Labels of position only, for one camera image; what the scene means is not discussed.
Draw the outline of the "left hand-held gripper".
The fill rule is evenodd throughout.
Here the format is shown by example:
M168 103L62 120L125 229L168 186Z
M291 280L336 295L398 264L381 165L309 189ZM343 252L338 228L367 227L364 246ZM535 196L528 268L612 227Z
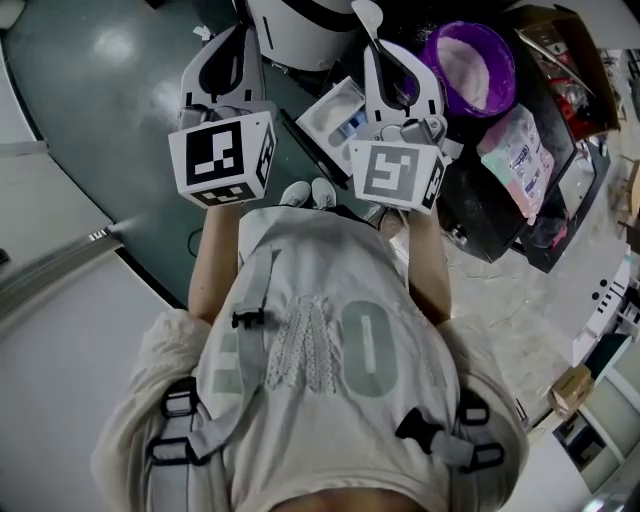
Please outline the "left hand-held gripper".
M265 98L257 33L239 24L214 36L187 65L180 129L168 136L178 193L207 209L265 196L277 137L274 103Z

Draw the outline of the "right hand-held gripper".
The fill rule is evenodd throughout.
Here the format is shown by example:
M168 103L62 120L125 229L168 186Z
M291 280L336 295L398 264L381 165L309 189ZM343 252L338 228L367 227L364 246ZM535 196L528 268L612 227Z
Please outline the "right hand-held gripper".
M448 167L441 151L447 121L434 116L444 112L439 80L404 47L383 39L377 47L370 44L363 53L365 111L373 123L360 125L349 141L354 192L361 200L429 215ZM383 59L413 86L405 103L386 84ZM397 121L407 118L415 119Z

